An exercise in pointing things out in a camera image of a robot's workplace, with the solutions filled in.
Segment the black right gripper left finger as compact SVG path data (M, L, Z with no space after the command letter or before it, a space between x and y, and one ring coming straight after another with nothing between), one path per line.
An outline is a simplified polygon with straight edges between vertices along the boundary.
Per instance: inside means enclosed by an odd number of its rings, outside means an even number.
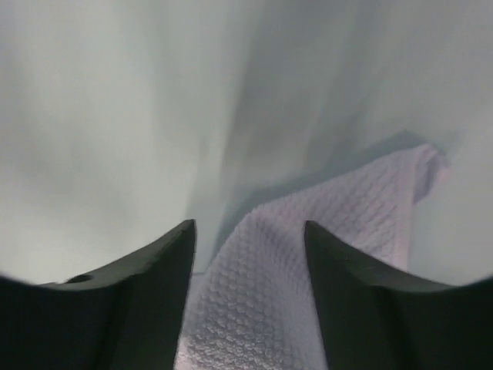
M1 279L1 367L171 369L196 246L185 220L151 244L64 283Z

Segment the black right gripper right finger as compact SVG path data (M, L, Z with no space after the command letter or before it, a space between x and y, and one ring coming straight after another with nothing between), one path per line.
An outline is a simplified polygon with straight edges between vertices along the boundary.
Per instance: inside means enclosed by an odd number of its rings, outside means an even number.
M307 266L332 369L490 369L492 280L451 286L401 271L319 224Z

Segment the light blue cloth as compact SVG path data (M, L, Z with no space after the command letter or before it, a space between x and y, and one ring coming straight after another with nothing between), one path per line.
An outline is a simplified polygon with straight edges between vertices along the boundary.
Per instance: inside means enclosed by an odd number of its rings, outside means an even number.
M178 369L325 369L304 225L404 269L414 205L448 162L424 144L249 212L190 295Z

